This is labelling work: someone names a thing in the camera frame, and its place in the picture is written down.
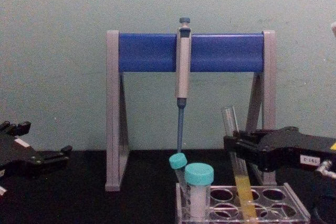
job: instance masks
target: pipette stand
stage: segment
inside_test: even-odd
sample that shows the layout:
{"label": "pipette stand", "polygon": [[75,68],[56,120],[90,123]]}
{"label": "pipette stand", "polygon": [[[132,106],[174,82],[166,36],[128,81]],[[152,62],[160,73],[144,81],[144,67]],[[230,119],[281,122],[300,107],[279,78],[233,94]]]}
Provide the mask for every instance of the pipette stand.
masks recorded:
{"label": "pipette stand", "polygon": [[[106,191],[119,191],[129,148],[123,72],[175,72],[176,34],[107,31]],[[193,34],[191,72],[254,72],[246,131],[275,128],[276,34]],[[275,173],[254,172],[261,185],[276,185]]]}

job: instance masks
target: yellow liquid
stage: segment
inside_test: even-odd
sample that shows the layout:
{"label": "yellow liquid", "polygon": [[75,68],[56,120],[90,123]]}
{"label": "yellow liquid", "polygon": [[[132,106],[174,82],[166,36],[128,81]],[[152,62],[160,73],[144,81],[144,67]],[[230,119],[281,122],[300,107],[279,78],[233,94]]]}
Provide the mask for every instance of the yellow liquid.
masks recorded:
{"label": "yellow liquid", "polygon": [[251,192],[251,184],[248,176],[235,176],[235,181],[244,220],[250,220],[250,223],[257,223],[256,220],[251,220],[251,218],[257,218],[257,214],[255,206],[253,205],[253,195]]}

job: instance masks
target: yellow label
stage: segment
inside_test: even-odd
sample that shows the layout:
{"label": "yellow label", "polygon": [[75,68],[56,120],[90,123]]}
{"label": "yellow label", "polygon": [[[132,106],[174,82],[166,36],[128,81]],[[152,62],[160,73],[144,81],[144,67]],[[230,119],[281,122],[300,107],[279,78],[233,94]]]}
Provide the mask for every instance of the yellow label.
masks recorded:
{"label": "yellow label", "polygon": [[330,147],[330,149],[336,151],[336,143],[334,143],[334,145]]}

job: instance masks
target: test tube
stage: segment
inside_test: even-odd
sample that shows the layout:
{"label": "test tube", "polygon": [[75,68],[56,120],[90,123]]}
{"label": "test tube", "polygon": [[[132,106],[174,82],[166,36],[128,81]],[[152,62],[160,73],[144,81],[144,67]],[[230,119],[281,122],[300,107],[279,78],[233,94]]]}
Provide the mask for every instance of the test tube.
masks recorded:
{"label": "test tube", "polygon": [[[222,108],[222,115],[226,135],[233,136],[233,132],[238,132],[235,108],[233,106]],[[244,159],[237,157],[237,154],[235,152],[230,152],[229,154],[244,219],[249,220],[251,223],[257,223],[255,207],[252,204],[253,196],[251,192],[250,180],[247,173],[246,162]]]}
{"label": "test tube", "polygon": [[187,211],[192,220],[208,219],[210,207],[211,183],[214,181],[214,169],[211,165],[192,163],[185,167],[187,183]]}
{"label": "test tube", "polygon": [[[222,115],[224,121],[224,128],[227,136],[233,136],[233,132],[238,132],[238,124],[236,119],[235,107],[228,106],[222,108]],[[245,160],[238,158],[235,152],[230,152],[230,158],[232,162],[232,168],[234,174],[246,175],[247,168]]]}
{"label": "test tube", "polygon": [[184,197],[187,199],[187,184],[184,179],[184,168],[187,164],[187,159],[183,153],[176,153],[169,158],[170,166],[175,170],[178,183],[182,189]]}

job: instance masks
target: wall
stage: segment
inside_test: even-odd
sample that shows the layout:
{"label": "wall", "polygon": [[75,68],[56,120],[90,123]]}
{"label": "wall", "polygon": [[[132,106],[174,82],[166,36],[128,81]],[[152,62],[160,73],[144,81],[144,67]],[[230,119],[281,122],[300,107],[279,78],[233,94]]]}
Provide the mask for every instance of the wall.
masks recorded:
{"label": "wall", "polygon": [[[278,36],[277,126],[336,136],[335,0],[0,0],[0,120],[32,122],[23,137],[39,150],[71,144],[105,149],[108,29]],[[184,148],[220,148],[220,107],[245,125],[250,73],[192,74]],[[173,73],[127,73],[132,149],[174,148]]]}

